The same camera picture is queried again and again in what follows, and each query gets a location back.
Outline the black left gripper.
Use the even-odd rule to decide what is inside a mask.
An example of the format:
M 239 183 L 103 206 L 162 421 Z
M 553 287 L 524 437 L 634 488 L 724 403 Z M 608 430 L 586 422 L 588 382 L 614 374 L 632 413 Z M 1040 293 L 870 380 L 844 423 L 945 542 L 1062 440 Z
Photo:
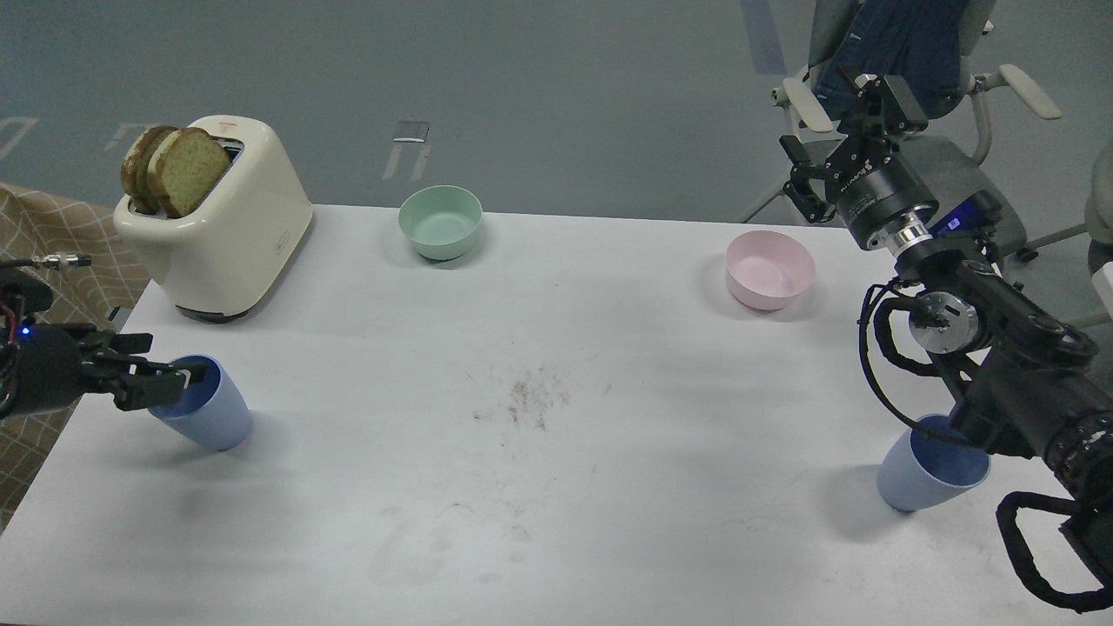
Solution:
M 173 404 L 207 376 L 206 364 L 174 366 L 150 363 L 144 354 L 154 343 L 151 333 L 104 331 L 93 324 L 73 326 L 78 346 L 78 391 L 83 395 L 112 395 L 120 410 Z

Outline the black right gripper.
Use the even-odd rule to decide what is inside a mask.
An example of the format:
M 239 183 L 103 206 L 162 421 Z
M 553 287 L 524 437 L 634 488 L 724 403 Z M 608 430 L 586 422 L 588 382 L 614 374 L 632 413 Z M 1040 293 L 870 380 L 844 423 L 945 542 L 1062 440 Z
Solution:
M 903 215 L 925 222 L 939 202 L 903 158 L 902 141 L 929 127 L 910 86 L 902 76 L 846 74 L 855 102 L 843 116 L 846 138 L 804 143 L 782 135 L 790 159 L 784 195 L 807 224 L 829 223 L 835 214 L 859 250 L 878 250 L 880 231 Z

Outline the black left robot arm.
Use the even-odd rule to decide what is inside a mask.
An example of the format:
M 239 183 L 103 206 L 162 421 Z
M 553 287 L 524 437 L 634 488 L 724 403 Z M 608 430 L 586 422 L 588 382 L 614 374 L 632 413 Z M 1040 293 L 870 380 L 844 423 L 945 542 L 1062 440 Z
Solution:
M 3 419 L 60 410 L 86 395 L 112 397 L 124 411 L 146 410 L 217 382 L 214 365 L 144 358 L 152 345 L 150 334 L 118 334 L 92 323 L 40 323 L 38 313 L 51 309 L 53 292 L 27 268 L 63 272 L 91 263 L 91 255 L 76 252 L 3 262 Z

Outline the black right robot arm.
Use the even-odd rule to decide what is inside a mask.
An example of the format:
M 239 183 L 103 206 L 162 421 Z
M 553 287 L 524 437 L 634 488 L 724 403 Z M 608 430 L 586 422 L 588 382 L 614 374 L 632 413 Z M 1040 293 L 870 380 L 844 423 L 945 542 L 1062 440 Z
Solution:
M 1075 613 L 1110 608 L 1110 395 L 1086 376 L 1096 344 L 1050 316 L 993 267 L 984 229 L 934 234 L 938 200 L 903 158 L 899 138 L 926 115 L 900 76 L 839 69 L 851 88 L 845 139 L 823 163 L 784 135 L 792 167 L 784 193 L 811 224 L 840 218 L 859 250 L 889 250 L 895 275 L 867 288 L 858 321 L 863 373 L 890 408 L 868 359 L 868 329 L 895 366 L 938 376 L 955 405 L 946 436 L 898 417 L 940 443 L 1038 458 L 1068 498 L 1006 495 L 996 521 L 1013 570 L 1041 601 Z M 1037 569 L 1017 524 L 1022 509 L 1064 516 L 1061 532 L 1097 590 L 1060 591 Z

